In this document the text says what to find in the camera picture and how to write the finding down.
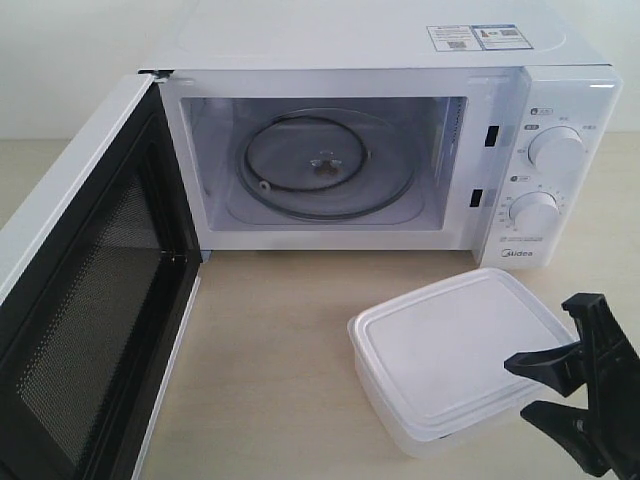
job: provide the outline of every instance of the microwave top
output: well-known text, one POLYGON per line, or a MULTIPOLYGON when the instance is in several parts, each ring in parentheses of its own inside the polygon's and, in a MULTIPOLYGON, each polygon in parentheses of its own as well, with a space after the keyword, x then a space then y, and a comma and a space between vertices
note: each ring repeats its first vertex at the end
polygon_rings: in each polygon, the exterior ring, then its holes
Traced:
POLYGON ((195 0, 141 70, 606 64, 542 0, 195 0))

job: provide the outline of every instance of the white microwave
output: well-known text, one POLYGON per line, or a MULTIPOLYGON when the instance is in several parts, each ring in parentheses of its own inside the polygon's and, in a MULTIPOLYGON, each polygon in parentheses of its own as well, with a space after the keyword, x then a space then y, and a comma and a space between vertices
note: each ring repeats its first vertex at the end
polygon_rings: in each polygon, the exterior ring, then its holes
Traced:
POLYGON ((546 265, 621 83, 539 0, 190 2, 0 232, 0 476, 140 471, 211 251, 546 265))

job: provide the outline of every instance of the power level knob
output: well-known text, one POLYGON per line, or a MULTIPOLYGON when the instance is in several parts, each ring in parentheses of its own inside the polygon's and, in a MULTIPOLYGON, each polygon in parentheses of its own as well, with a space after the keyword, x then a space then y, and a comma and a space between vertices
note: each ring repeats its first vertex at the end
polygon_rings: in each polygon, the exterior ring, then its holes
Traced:
POLYGON ((529 145, 529 160, 541 173, 563 175, 582 167, 585 148, 578 132, 569 127, 545 130, 529 145))
POLYGON ((555 199, 544 192, 523 195, 509 209, 509 218, 518 231, 530 235, 545 235, 556 225, 559 217, 555 199))

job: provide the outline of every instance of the open microwave door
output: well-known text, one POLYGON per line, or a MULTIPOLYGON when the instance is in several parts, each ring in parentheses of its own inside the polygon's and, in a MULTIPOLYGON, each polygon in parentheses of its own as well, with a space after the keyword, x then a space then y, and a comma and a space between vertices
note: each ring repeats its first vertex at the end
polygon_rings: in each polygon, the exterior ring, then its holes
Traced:
POLYGON ((137 471, 200 263, 158 87, 124 77, 0 233, 0 478, 137 471))

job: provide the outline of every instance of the white plastic lid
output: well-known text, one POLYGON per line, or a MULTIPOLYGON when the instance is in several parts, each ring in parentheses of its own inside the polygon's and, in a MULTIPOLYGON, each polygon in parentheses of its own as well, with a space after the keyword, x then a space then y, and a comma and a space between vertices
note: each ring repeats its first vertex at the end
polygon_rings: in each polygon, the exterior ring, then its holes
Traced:
POLYGON ((383 400, 417 441, 455 433, 541 387, 508 373, 517 352, 574 341, 521 283, 479 269, 369 309, 350 334, 383 400))

